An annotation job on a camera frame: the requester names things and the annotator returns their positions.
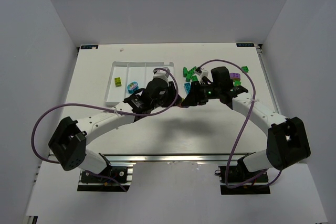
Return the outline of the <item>purple green teal lego stack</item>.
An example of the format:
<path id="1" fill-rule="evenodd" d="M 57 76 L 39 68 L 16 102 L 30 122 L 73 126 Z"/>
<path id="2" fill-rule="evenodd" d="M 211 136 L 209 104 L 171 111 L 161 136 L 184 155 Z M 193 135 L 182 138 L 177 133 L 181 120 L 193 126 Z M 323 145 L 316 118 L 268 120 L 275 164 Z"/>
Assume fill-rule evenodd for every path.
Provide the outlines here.
<path id="1" fill-rule="evenodd" d="M 236 80 L 235 82 L 234 82 L 234 86 L 240 86 L 241 85 L 241 82 L 239 81 L 239 80 Z"/>

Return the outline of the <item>teal oval flower lego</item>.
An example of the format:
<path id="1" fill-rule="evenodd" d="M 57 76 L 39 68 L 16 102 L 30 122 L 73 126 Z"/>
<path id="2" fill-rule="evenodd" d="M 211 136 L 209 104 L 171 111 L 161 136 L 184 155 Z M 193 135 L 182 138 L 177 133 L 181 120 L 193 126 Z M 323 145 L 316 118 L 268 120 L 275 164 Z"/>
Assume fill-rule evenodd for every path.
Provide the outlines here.
<path id="1" fill-rule="evenodd" d="M 139 89 L 139 84 L 136 81 L 130 82 L 127 86 L 127 91 L 129 94 L 133 94 Z"/>

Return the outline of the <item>lime green lego brick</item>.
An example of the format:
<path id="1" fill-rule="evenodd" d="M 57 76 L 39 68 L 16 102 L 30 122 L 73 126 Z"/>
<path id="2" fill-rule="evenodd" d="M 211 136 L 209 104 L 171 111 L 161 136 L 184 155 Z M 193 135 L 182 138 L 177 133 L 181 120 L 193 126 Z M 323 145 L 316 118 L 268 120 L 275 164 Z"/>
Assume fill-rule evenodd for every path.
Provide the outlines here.
<path id="1" fill-rule="evenodd" d="M 122 86 L 121 78 L 120 77 L 116 77 L 114 79 L 114 84 L 115 84 L 116 87 L 121 87 Z"/>

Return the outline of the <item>purple lime lego stack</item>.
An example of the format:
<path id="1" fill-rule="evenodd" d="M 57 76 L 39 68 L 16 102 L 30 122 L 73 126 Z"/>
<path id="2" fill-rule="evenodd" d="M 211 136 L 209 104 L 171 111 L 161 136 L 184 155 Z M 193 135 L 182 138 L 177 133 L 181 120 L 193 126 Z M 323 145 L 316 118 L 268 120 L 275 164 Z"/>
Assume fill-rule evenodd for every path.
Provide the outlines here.
<path id="1" fill-rule="evenodd" d="M 181 102 L 177 103 L 176 106 L 179 107 L 179 108 L 187 108 L 187 106 L 183 105 L 183 101 L 184 100 L 182 100 Z"/>

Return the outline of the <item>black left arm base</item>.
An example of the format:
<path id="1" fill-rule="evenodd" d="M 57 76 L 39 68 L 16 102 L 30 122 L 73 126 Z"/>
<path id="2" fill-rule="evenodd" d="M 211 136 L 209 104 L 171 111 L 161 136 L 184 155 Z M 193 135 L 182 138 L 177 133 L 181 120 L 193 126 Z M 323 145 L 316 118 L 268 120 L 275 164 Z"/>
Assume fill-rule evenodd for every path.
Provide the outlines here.
<path id="1" fill-rule="evenodd" d="M 77 191 L 125 193 L 130 188 L 133 164 L 111 162 L 98 154 L 86 157 L 79 168 Z"/>

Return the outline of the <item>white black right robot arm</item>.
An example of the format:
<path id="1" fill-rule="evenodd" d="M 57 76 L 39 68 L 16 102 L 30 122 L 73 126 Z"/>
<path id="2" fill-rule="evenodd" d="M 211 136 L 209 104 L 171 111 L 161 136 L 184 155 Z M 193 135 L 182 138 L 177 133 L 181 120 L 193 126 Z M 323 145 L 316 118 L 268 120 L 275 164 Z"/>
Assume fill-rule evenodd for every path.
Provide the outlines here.
<path id="1" fill-rule="evenodd" d="M 228 178 L 248 180 L 262 170 L 279 171 L 308 158 L 311 150 L 304 123 L 298 117 L 288 118 L 253 99 L 241 85 L 235 86 L 226 67 L 211 70 L 212 80 L 193 81 L 183 107 L 205 105 L 218 99 L 230 109 L 244 115 L 260 128 L 267 137 L 266 149 L 240 158 Z"/>

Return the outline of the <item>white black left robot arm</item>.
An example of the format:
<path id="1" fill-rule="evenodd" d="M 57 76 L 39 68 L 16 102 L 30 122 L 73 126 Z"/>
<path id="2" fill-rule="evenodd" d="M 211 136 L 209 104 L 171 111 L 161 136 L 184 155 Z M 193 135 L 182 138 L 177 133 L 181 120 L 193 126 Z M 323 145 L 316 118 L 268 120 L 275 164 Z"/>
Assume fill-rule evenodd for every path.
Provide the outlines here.
<path id="1" fill-rule="evenodd" d="M 156 108 L 168 108 L 181 102 L 173 82 L 154 78 L 146 88 L 140 89 L 110 111 L 73 120 L 63 118 L 48 145 L 63 170 L 77 167 L 101 178 L 112 174 L 112 165 L 107 158 L 87 149 L 92 141 L 117 128 L 132 124 L 151 114 Z"/>

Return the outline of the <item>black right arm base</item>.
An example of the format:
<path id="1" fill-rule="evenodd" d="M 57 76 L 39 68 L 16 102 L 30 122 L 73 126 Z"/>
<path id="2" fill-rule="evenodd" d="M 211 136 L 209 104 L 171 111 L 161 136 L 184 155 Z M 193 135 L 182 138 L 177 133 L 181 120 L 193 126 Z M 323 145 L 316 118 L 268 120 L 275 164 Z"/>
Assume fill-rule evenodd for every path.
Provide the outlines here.
<path id="1" fill-rule="evenodd" d="M 245 183 L 244 185 L 229 189 L 227 188 L 224 180 L 226 166 L 219 166 L 217 170 L 214 171 L 214 175 L 219 177 L 220 181 L 220 193 L 221 195 L 269 195 L 270 188 L 267 186 L 269 183 L 268 175 L 264 172 L 260 177 Z M 230 166 L 228 172 L 228 183 L 231 186 L 242 183 L 246 180 L 253 178 L 258 175 L 260 171 L 243 174 L 237 166 Z"/>

